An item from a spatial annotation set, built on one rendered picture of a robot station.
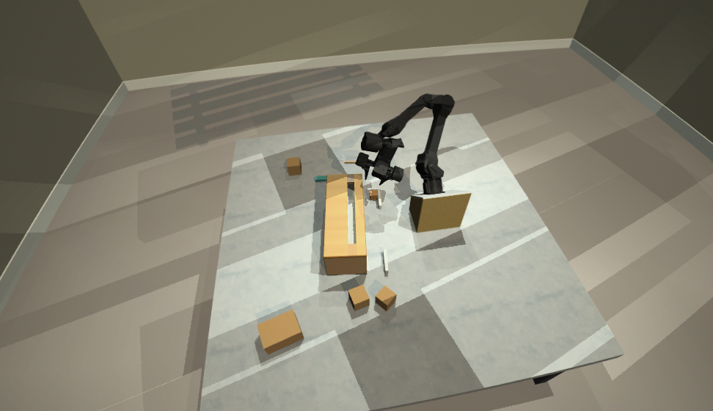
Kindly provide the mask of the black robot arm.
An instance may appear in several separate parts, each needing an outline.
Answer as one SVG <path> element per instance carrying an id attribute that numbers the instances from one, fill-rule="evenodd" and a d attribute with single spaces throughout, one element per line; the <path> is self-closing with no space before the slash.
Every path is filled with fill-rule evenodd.
<path id="1" fill-rule="evenodd" d="M 361 141 L 361 149 L 375 153 L 380 150 L 383 156 L 392 158 L 398 147 L 404 148 L 404 144 L 401 138 L 390 137 L 402 132 L 413 116 L 424 107 L 433 109 L 434 119 L 425 145 L 425 151 L 418 154 L 415 164 L 416 170 L 424 180 L 423 194 L 445 193 L 442 191 L 441 178 L 444 175 L 444 171 L 437 166 L 438 158 L 436 152 L 442 137 L 445 121 L 454 107 L 454 103 L 455 101 L 450 95 L 430 95 L 428 93 L 421 95 L 402 114 L 384 123 L 378 134 L 366 131 Z M 385 139 L 384 137 L 389 138 Z M 390 163 L 391 161 L 385 162 L 377 159 L 371 175 L 380 180 L 390 178 L 392 174 Z"/>

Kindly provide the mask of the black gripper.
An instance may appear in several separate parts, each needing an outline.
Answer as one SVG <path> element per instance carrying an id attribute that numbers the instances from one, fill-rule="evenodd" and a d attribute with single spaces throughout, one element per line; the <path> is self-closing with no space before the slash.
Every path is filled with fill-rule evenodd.
<path id="1" fill-rule="evenodd" d="M 380 153 L 380 151 L 379 151 L 375 161 L 368 159 L 368 157 L 369 157 L 368 154 L 361 152 L 361 153 L 359 153 L 356 163 L 355 163 L 357 166 L 360 166 L 362 169 L 365 170 L 365 180 L 367 179 L 370 166 L 373 167 L 377 159 L 387 162 L 387 161 L 392 161 L 392 158 L 393 158 L 393 157 L 387 158 L 387 157 L 383 156 Z M 390 167 L 390 169 L 392 170 L 392 174 L 391 174 L 390 178 L 387 178 L 387 179 L 384 178 L 383 180 L 381 180 L 379 186 L 382 185 L 387 180 L 391 180 L 391 181 L 395 180 L 395 181 L 401 182 L 401 180 L 403 178 L 403 171 L 404 171 L 403 168 L 394 166 L 394 167 Z"/>

